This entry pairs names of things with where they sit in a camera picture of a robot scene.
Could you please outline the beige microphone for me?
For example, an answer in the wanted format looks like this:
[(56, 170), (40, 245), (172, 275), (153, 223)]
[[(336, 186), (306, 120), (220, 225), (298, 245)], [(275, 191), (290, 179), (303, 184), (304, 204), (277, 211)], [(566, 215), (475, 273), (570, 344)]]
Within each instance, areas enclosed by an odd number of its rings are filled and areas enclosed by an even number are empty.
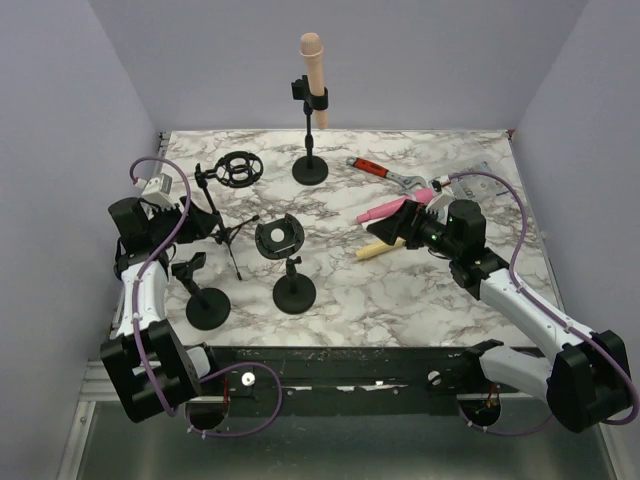
[(405, 240), (402, 238), (398, 238), (392, 245), (386, 244), (383, 241), (377, 241), (373, 244), (367, 245), (357, 250), (356, 259), (358, 261), (368, 260), (384, 253), (399, 249), (403, 247), (404, 244)]

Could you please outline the pink microphone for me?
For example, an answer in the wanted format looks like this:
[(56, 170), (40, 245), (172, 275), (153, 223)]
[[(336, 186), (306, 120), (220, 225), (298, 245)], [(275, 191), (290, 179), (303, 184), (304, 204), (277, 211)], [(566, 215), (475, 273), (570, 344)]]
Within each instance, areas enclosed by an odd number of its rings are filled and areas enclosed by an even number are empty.
[(394, 214), (406, 200), (415, 201), (422, 204), (428, 204), (435, 197), (434, 191), (427, 187), (416, 190), (413, 193), (404, 195), (394, 201), (387, 202), (377, 207), (371, 208), (366, 212), (358, 215), (356, 221), (360, 224), (376, 219), (386, 218)]

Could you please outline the black shock-mount round-base stand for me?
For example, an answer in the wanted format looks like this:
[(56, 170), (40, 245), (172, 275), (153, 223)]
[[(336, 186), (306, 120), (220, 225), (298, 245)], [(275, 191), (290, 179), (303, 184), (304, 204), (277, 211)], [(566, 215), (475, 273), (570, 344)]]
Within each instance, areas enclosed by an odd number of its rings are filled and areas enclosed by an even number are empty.
[(254, 240), (263, 258), (285, 261), (285, 274), (276, 281), (272, 290), (276, 307), (289, 315), (308, 311), (316, 300), (316, 288), (308, 276), (297, 272), (302, 259), (295, 254), (305, 241), (301, 223), (293, 215), (285, 213), (280, 219), (258, 224)]

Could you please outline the black clip round-base stand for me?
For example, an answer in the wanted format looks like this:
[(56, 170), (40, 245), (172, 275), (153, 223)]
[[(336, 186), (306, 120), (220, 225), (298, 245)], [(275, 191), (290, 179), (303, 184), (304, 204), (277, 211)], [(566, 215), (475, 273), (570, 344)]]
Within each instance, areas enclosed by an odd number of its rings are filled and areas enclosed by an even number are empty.
[(192, 327), (200, 331), (211, 331), (222, 326), (231, 311), (229, 297), (217, 288), (200, 288), (194, 273), (206, 263), (206, 253), (196, 252), (189, 261), (171, 266), (172, 275), (190, 295), (186, 305), (186, 317)]

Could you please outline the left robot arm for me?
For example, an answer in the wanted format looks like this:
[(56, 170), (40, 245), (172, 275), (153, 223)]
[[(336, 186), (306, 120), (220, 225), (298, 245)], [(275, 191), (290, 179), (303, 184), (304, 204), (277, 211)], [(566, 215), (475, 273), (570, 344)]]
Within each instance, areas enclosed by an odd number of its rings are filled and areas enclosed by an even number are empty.
[(175, 206), (144, 207), (128, 197), (108, 208), (118, 232), (114, 270), (124, 300), (115, 337), (100, 347), (100, 360), (129, 419), (139, 423), (214, 393), (220, 368), (203, 346), (186, 347), (165, 313), (169, 282), (166, 249), (177, 238), (183, 213)]

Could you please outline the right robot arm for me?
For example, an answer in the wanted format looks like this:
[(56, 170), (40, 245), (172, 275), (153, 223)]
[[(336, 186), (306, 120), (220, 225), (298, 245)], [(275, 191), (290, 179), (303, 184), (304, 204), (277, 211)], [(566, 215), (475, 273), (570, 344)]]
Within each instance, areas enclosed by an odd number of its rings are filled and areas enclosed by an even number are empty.
[(501, 313), (541, 351), (533, 357), (486, 342), (460, 367), (460, 379), (480, 392), (506, 384), (546, 403), (566, 429), (580, 433), (598, 423), (627, 422), (639, 413), (626, 347), (612, 331), (597, 333), (564, 316), (527, 288), (512, 266), (486, 245), (486, 219), (480, 206), (455, 200), (444, 220), (407, 200), (391, 216), (367, 226), (388, 245), (403, 239), (409, 250), (427, 248), (444, 257), (455, 283)]

